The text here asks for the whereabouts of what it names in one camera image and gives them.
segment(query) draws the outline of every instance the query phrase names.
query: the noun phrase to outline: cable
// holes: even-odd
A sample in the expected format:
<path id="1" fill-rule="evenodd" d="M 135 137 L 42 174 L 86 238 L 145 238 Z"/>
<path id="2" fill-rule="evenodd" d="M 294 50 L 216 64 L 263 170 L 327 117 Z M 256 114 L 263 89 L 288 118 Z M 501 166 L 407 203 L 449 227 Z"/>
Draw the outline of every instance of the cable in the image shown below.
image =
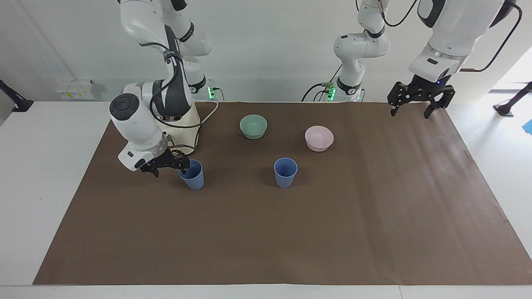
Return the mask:
<path id="1" fill-rule="evenodd" d="M 306 98 L 306 96 L 309 95 L 309 93 L 310 93 L 313 89 L 315 89 L 316 87 L 320 87 L 320 86 L 323 86 L 323 84 L 322 84 L 322 83 L 318 83 L 318 84 L 312 86 L 311 88 L 309 88 L 309 90 L 306 91 L 305 95 L 304 95 L 303 98 L 301 99 L 301 102 L 305 102 L 305 98 Z"/>
<path id="2" fill-rule="evenodd" d="M 340 64 L 340 67 L 336 70 L 336 73 L 334 73 L 334 75 L 332 76 L 332 78 L 329 80 L 329 83 L 332 83 L 333 80 L 334 80 L 334 77 L 336 77 L 336 75 L 338 75 L 338 72 L 340 71 L 340 69 L 342 68 L 343 64 Z"/>
<path id="3" fill-rule="evenodd" d="M 147 47 L 147 46 L 160 46 L 161 48 L 165 49 L 165 50 L 169 50 L 168 47 L 166 47 L 165 45 L 163 44 L 159 44 L 159 43 L 147 43 L 147 44 L 139 44 L 141 47 Z"/>
<path id="4" fill-rule="evenodd" d="M 223 90 L 219 87 L 214 87 L 212 90 L 219 90 L 221 93 L 222 93 L 222 100 L 225 102 L 226 101 L 226 97 L 223 95 Z"/>
<path id="5" fill-rule="evenodd" d="M 190 146 L 190 145 L 186 145 L 186 144 L 180 144 L 180 145 L 173 145 L 170 147 L 170 149 L 174 149 L 174 148 L 180 148 L 180 147 L 186 147 L 186 148 L 190 148 L 192 150 L 196 150 L 196 148 L 198 147 L 198 141 L 199 141 L 199 137 L 200 137 L 200 131 L 201 131 L 201 128 L 203 128 L 203 124 L 205 124 L 205 122 L 207 122 L 207 120 L 216 112 L 216 110 L 218 109 L 218 102 L 213 102 L 213 101 L 200 101 L 200 100 L 196 100 L 196 102 L 202 102 L 202 103 L 216 103 L 216 107 L 211 111 L 211 113 L 209 115 L 207 115 L 207 117 L 201 122 L 201 126 L 198 128 L 198 132 L 196 132 L 196 139 L 194 141 L 194 146 Z"/>
<path id="6" fill-rule="evenodd" d="M 314 96 L 314 99 L 313 99 L 312 101 L 313 101 L 313 102 L 316 102 L 316 98 L 318 97 L 318 95 L 319 95 L 319 94 L 322 94 L 322 95 L 323 95 L 324 93 L 325 93 L 325 92 L 318 92 L 318 93 L 316 93 L 316 95 Z"/>
<path id="7" fill-rule="evenodd" d="M 414 0 L 414 3 L 412 3 L 412 6 L 410 6 L 410 9 L 408 10 L 408 12 L 406 13 L 406 15 L 404 16 L 404 18 L 397 24 L 390 24 L 388 23 L 388 21 L 386 20 L 386 16 L 384 15 L 384 4 L 383 4 L 383 0 L 377 0 L 379 2 L 379 11 L 380 11 L 380 15 L 383 17 L 383 20 L 384 20 L 384 23 L 390 27 L 397 27 L 399 25 L 401 25 L 405 20 L 406 18 L 408 18 L 408 16 L 410 15 L 410 13 L 412 12 L 412 9 L 414 9 L 414 6 L 415 4 L 418 2 L 418 0 Z"/>
<path id="8" fill-rule="evenodd" d="M 362 97 L 362 99 L 360 100 L 360 103 L 364 103 L 364 99 L 365 99 L 365 89 L 363 88 L 361 91 L 361 93 L 364 92 L 364 96 Z"/>
<path id="9" fill-rule="evenodd" d="M 510 40 L 510 37 L 512 37 L 513 32 L 517 29 L 517 27 L 519 26 L 519 23 L 521 23 L 521 20 L 523 18 L 523 10 L 521 9 L 521 7 L 519 7 L 519 5 L 517 5 L 517 4 L 513 3 L 513 2 L 508 2 L 508 3 L 510 4 L 510 6 L 513 6 L 515 9 L 517 9 L 517 11 L 519 12 L 519 17 L 517 18 L 516 24 L 513 26 L 512 30 L 510 30 L 510 33 L 508 34 L 508 36 L 506 36 L 506 39 L 503 41 L 503 43 L 502 43 L 501 47 L 499 48 L 499 50 L 497 51 L 497 53 L 495 53 L 495 55 L 493 56 L 492 60 L 483 69 L 480 69 L 480 70 L 476 70 L 476 69 L 461 69 L 460 70 L 461 72 L 480 73 L 480 72 L 483 72 L 483 71 L 487 70 L 489 67 L 492 66 L 493 62 L 495 62 L 495 60 L 497 59 L 498 55 L 501 53 L 502 49 L 504 48 L 504 46 L 506 45 L 508 40 Z"/>
<path id="10" fill-rule="evenodd" d="M 155 100 L 155 96 L 161 92 L 163 92 L 165 89 L 167 89 L 177 78 L 177 65 L 174 64 L 173 65 L 173 76 L 172 76 L 172 79 L 166 84 L 164 85 L 164 87 L 162 87 L 161 89 L 159 89 L 156 93 L 154 93 L 152 95 L 152 99 L 150 100 L 149 102 L 149 111 L 152 113 L 152 116 L 155 118 L 155 120 L 161 124 L 164 124 L 165 126 L 168 126 L 168 127 L 171 127 L 171 128 L 177 128 L 177 129 L 192 129 L 192 128 L 197 128 L 197 127 L 200 127 L 201 125 L 203 125 L 202 122 L 200 122 L 199 124 L 196 124 L 194 126 L 174 126 L 172 124 L 169 124 L 169 123 L 166 123 L 162 120 L 160 120 L 157 115 L 155 115 L 155 112 L 153 111 L 153 103 L 154 103 L 154 100 Z M 214 108 L 214 110 L 211 112 L 211 114 L 209 114 L 205 120 L 203 122 L 205 122 L 209 117 L 211 117 L 211 115 L 218 109 L 218 102 L 216 102 L 216 108 Z"/>

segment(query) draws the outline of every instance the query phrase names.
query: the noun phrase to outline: table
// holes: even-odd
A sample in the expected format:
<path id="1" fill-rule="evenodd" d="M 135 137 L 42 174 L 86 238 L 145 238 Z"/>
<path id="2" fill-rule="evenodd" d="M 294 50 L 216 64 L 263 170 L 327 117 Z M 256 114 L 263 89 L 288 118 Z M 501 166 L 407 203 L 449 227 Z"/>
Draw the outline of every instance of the table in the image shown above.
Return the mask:
<path id="1" fill-rule="evenodd" d="M 480 170 L 514 226 L 528 253 L 532 252 L 532 137 L 521 126 L 532 118 L 528 99 L 515 106 L 514 119 L 501 119 L 491 103 L 508 96 L 490 96 L 482 106 L 449 108 Z M 291 297 L 291 298 L 417 298 L 425 292 L 446 297 L 509 294 L 529 297 L 531 287 L 313 287 L 313 286 L 117 286 L 32 287 L 42 259 L 68 208 L 109 121 L 108 103 L 38 102 L 28 113 L 13 114 L 0 127 L 0 297 L 87 297 L 118 294 L 160 294 L 171 297 Z M 83 134 L 76 142 L 68 142 Z M 508 155 L 505 165 L 494 157 Z M 18 183 L 25 177 L 30 185 Z"/>

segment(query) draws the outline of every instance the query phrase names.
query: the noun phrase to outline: bowl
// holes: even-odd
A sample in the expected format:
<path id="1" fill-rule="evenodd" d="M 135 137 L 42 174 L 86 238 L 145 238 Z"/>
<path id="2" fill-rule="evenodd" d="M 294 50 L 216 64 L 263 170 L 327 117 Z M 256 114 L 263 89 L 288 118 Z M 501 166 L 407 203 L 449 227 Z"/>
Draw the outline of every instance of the bowl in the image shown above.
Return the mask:
<path id="1" fill-rule="evenodd" d="M 266 119 L 257 114 L 251 114 L 240 121 L 240 130 L 247 139 L 256 140 L 264 136 L 268 122 Z"/>
<path id="2" fill-rule="evenodd" d="M 326 127 L 314 126 L 305 132 L 306 145 L 315 152 L 326 151 L 334 142 L 334 135 Z"/>

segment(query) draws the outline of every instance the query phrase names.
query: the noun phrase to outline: green bowl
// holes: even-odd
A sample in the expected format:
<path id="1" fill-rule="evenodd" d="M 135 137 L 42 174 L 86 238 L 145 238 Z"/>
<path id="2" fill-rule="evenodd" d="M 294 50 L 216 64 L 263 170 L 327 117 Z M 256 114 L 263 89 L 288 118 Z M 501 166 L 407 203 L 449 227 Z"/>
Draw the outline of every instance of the green bowl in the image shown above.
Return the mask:
<path id="1" fill-rule="evenodd" d="M 248 115 L 240 121 L 240 130 L 246 138 L 256 140 L 264 136 L 268 122 L 260 115 Z"/>

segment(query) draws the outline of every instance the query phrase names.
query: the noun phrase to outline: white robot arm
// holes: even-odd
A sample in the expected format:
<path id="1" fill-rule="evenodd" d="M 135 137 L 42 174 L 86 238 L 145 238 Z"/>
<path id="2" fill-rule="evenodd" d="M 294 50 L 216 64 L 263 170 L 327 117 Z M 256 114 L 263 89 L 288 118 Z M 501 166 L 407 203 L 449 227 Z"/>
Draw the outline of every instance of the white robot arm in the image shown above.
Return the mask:
<path id="1" fill-rule="evenodd" d="M 199 117 L 185 78 L 178 39 L 172 28 L 164 23 L 163 3 L 161 0 L 122 0 L 120 13 L 122 27 L 130 37 L 141 46 L 155 48 L 162 54 L 169 76 L 167 80 L 129 84 L 123 94 L 112 101 L 112 121 L 128 140 L 119 160 L 129 170 L 141 169 L 155 176 L 159 175 L 157 169 L 161 167 L 186 170 L 188 158 L 185 154 L 170 152 L 167 138 L 157 122 L 167 124 L 156 118 L 173 118 L 180 125 L 183 125 L 180 121 L 186 120 L 186 126 L 179 128 L 194 130 L 189 134 L 192 142 L 197 137 Z"/>
<path id="2" fill-rule="evenodd" d="M 382 11 L 386 12 L 390 0 L 383 0 L 382 4 Z M 380 11 L 378 0 L 362 0 L 358 21 L 364 32 L 336 39 L 334 52 L 342 61 L 342 72 L 334 81 L 335 99 L 343 102 L 356 100 L 365 73 L 365 66 L 359 60 L 388 53 L 390 40 Z"/>
<path id="3" fill-rule="evenodd" d="M 210 54 L 212 40 L 185 16 L 184 9 L 187 5 L 185 0 L 163 0 L 164 23 L 174 29 L 179 41 L 179 51 L 192 97 L 198 100 L 208 100 L 212 96 L 209 92 L 207 77 L 197 57 Z"/>
<path id="4" fill-rule="evenodd" d="M 388 96 L 395 116 L 398 108 L 411 101 L 427 101 L 429 118 L 436 109 L 447 108 L 455 91 L 446 86 L 451 75 L 459 72 L 473 51 L 477 40 L 508 14 L 516 0 L 420 0 L 418 16 L 433 35 L 423 52 L 414 60 L 410 71 L 415 75 L 408 86 L 397 82 Z M 362 0 L 358 15 L 365 29 L 361 34 L 336 39 L 334 50 L 342 61 L 342 72 L 334 81 L 335 98 L 357 99 L 365 67 L 362 58 L 385 55 L 390 41 L 385 33 L 384 16 L 391 0 Z M 442 95 L 439 101 L 435 97 Z"/>
<path id="5" fill-rule="evenodd" d="M 411 101 L 430 102 L 424 116 L 449 106 L 455 91 L 446 85 L 471 55 L 477 40 L 504 18 L 516 0 L 421 0 L 418 15 L 433 35 L 410 65 L 412 82 L 397 82 L 388 95 L 392 116 Z"/>

